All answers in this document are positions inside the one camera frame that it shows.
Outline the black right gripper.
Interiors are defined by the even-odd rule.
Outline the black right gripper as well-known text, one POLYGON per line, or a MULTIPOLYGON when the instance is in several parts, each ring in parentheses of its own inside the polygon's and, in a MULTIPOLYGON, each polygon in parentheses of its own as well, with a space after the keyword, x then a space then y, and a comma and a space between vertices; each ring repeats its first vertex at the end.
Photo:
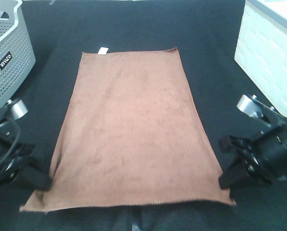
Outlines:
POLYGON ((237 153, 237 159, 219 177, 222 190, 287 182, 287 125, 252 140, 225 135, 218 145, 222 153, 237 153))

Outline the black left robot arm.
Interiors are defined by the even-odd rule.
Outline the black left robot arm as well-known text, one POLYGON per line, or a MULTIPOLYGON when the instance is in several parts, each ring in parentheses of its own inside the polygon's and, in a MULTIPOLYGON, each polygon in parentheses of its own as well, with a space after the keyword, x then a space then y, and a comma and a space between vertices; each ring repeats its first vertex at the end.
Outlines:
POLYGON ((27 112, 19 98, 8 100, 0 108, 0 186, 10 184, 47 191, 52 178, 35 151, 36 145, 21 141, 21 128, 16 122, 27 112))

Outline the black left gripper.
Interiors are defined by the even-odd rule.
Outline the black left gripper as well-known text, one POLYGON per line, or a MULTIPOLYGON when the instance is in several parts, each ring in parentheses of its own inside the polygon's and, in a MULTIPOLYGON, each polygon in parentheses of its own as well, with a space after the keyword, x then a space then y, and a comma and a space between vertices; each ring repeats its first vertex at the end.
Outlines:
MULTIPOLYGON (((0 131, 0 180, 7 171, 9 163, 12 161, 12 155, 19 145, 21 130, 16 120, 7 115, 8 106, 5 104, 0 108, 0 128, 10 124, 14 129, 14 137, 10 134, 0 131)), ((22 168, 14 178, 13 183, 17 186, 34 188, 37 190, 49 190, 52 185, 52 179, 43 171, 32 166, 22 168)))

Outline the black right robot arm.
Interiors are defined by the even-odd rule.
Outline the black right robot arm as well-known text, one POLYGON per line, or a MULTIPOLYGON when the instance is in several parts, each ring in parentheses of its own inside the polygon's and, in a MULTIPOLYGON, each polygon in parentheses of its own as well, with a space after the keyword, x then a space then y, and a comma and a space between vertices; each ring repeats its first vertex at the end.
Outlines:
POLYGON ((236 158, 219 177, 221 189, 287 182, 285 127, 276 127, 253 140, 224 136, 219 140, 219 147, 222 152, 236 153, 236 158))

